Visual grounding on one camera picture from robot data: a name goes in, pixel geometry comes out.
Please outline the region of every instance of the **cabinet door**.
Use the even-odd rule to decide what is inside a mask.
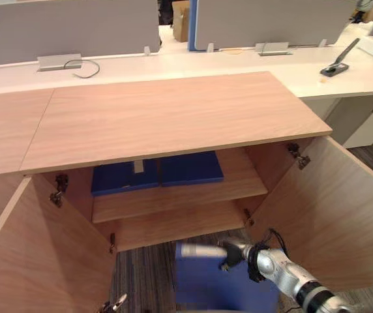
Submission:
[[[290,258],[325,285],[373,285],[373,171],[331,138],[316,138],[256,209],[249,226],[257,241],[274,227]]]
[[[109,243],[41,175],[25,177],[0,216],[0,312],[95,312],[108,300]]]

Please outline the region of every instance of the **desk surface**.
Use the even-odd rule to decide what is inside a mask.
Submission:
[[[334,78],[324,78],[319,74],[354,38],[367,34],[369,27],[369,24],[350,24],[333,46],[295,48],[292,49],[292,55],[260,57],[252,50],[243,50],[240,54],[188,52],[186,42],[176,42],[172,30],[161,26],[159,29],[163,44],[157,55],[97,59],[101,71],[88,80],[75,78],[72,73],[92,73],[94,68],[90,64],[84,64],[81,70],[53,72],[37,72],[37,64],[1,67],[0,93],[270,71],[300,98],[373,95],[373,57],[357,48],[345,59],[350,65],[347,72]]]

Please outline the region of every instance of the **stapler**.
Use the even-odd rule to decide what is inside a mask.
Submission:
[[[347,54],[356,46],[356,44],[359,42],[359,38],[356,38],[336,59],[336,61],[333,64],[330,64],[328,67],[323,68],[320,71],[320,74],[323,74],[327,77],[333,77],[337,74],[340,74],[341,72],[344,72],[349,68],[349,65],[342,63],[343,59]]]

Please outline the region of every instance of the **metal hinge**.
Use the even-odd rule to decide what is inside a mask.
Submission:
[[[63,194],[67,191],[69,177],[66,174],[60,174],[56,176],[55,182],[57,183],[57,192],[50,194],[50,201],[52,201],[57,207],[61,207],[63,204]]]
[[[115,249],[115,233],[110,234],[110,250],[108,251],[110,254],[113,254]]]
[[[127,293],[122,295],[120,298],[115,303],[111,303],[109,301],[105,302],[97,311],[97,313],[112,313],[112,312],[117,312],[123,303],[127,299]]]
[[[253,226],[254,225],[254,220],[252,220],[252,215],[250,215],[249,210],[248,209],[244,209],[243,212],[245,212],[246,223],[249,222],[249,225]]]
[[[299,152],[299,145],[298,143],[289,143],[287,145],[288,151],[291,153],[293,158],[296,158],[298,161],[298,167],[300,170],[303,170],[305,166],[307,166],[308,163],[311,162],[310,157],[307,156],[301,156]]]

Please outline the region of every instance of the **blue folder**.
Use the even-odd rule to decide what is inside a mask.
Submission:
[[[216,183],[224,176],[214,151],[160,159],[162,186]]]
[[[96,166],[91,194],[94,197],[159,186],[156,160],[143,160],[142,173],[134,173],[133,162]]]
[[[196,20],[198,0],[189,0],[189,29],[188,29],[188,50],[198,51],[195,48]]]
[[[242,262],[225,272],[223,258],[183,258],[176,247],[176,302],[196,310],[239,310],[275,313],[279,290],[272,282],[250,280]]]

